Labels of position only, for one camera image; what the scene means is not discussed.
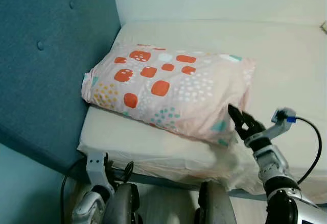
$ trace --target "floor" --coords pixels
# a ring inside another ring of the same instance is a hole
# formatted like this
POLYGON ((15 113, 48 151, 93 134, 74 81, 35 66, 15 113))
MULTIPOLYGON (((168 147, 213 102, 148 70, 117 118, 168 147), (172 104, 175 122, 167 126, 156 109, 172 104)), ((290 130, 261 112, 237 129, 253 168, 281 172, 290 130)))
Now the floor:
MULTIPOLYGON (((139 213, 145 224, 193 223, 198 206, 198 192, 137 184, 140 196, 139 213)), ((263 224, 266 203, 231 197, 238 224, 263 224)))

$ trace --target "black cable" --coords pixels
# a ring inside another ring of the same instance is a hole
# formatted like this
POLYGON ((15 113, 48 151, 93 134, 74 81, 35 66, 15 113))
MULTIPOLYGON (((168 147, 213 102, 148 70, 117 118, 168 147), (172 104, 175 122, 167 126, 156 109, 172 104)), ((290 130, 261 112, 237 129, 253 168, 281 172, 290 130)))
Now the black cable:
POLYGON ((66 175, 64 176, 61 184, 61 189, 60 189, 60 219, 61 219, 61 224, 65 224, 65 206, 64 206, 64 190, 65 190, 65 184, 67 181, 68 176, 72 172, 72 170, 75 168, 75 166, 85 160, 85 158, 77 160, 74 164, 71 165, 71 167, 68 169, 66 175))
POLYGON ((315 127, 315 125, 313 123, 311 123, 310 121, 306 120, 305 118, 301 118, 301 117, 295 117, 295 119, 302 120, 302 121, 308 123, 309 125, 311 125, 311 127, 315 130, 317 137, 318 137, 318 152, 317 152, 316 158, 313 161, 313 163, 311 164, 310 168, 307 170, 307 172, 301 177, 300 180, 297 181, 298 185, 300 185, 304 181, 304 179, 307 178, 307 176, 312 172, 312 170, 314 169, 314 167, 316 166, 316 164, 319 161, 321 151, 322 151, 322 140, 321 140, 321 136, 320 136, 320 133, 319 133, 317 127, 315 127))

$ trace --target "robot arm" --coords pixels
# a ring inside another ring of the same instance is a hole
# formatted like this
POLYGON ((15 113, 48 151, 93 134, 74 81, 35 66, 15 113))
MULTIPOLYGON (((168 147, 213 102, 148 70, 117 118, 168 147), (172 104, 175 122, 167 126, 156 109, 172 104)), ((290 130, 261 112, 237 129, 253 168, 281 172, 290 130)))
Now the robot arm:
POLYGON ((138 224, 137 186, 129 184, 133 162, 127 164, 122 177, 115 176, 112 161, 105 152, 89 152, 86 171, 92 189, 75 206, 73 224, 138 224))
POLYGON ((235 130, 245 145, 253 150, 253 157, 259 165, 259 178, 268 201, 266 224, 326 223, 327 214, 302 194, 289 172, 287 160, 270 142, 290 129, 288 118, 294 117, 295 112, 288 108, 277 110, 272 118, 275 125, 267 130, 251 115, 241 113, 232 105, 228 106, 228 112, 235 123, 235 130))

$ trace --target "pink pillow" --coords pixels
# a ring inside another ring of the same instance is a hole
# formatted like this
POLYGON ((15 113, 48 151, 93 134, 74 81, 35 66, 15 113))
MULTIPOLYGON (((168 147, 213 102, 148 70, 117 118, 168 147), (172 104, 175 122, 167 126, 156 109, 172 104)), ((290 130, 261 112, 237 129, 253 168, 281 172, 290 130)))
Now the pink pillow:
POLYGON ((229 103, 244 109, 254 62, 235 55, 117 45, 85 74, 82 97, 176 134, 227 146, 229 103))

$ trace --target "headboard button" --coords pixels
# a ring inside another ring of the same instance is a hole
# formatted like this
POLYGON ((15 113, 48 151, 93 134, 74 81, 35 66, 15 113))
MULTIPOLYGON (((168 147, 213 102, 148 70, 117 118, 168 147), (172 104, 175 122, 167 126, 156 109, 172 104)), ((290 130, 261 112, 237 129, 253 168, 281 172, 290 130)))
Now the headboard button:
POLYGON ((44 50, 44 46, 43 46, 43 43, 42 43, 41 41, 38 41, 38 42, 36 43, 36 47, 37 47, 40 51, 44 50))
POLYGON ((69 7, 70 7, 71 9, 74 8, 74 2, 73 2, 73 1, 70 1, 70 2, 69 2, 69 7))

